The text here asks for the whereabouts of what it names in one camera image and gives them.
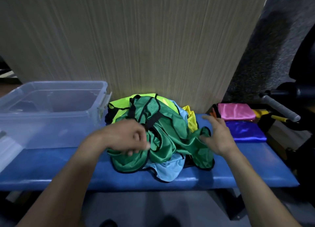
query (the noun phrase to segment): gray grip handle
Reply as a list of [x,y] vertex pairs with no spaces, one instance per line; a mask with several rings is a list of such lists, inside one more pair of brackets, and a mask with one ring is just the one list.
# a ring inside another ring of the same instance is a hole
[[276,100],[269,97],[268,95],[263,96],[262,101],[263,103],[268,104],[273,109],[277,110],[279,113],[284,115],[287,119],[291,120],[292,122],[297,122],[301,119],[301,117],[298,114],[286,108],[281,103],[277,102]]

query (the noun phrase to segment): plastic container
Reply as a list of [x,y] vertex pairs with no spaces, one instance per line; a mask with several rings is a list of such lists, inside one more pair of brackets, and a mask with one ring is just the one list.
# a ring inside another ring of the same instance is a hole
[[103,81],[30,82],[0,98],[0,130],[23,148],[77,147],[105,126]]

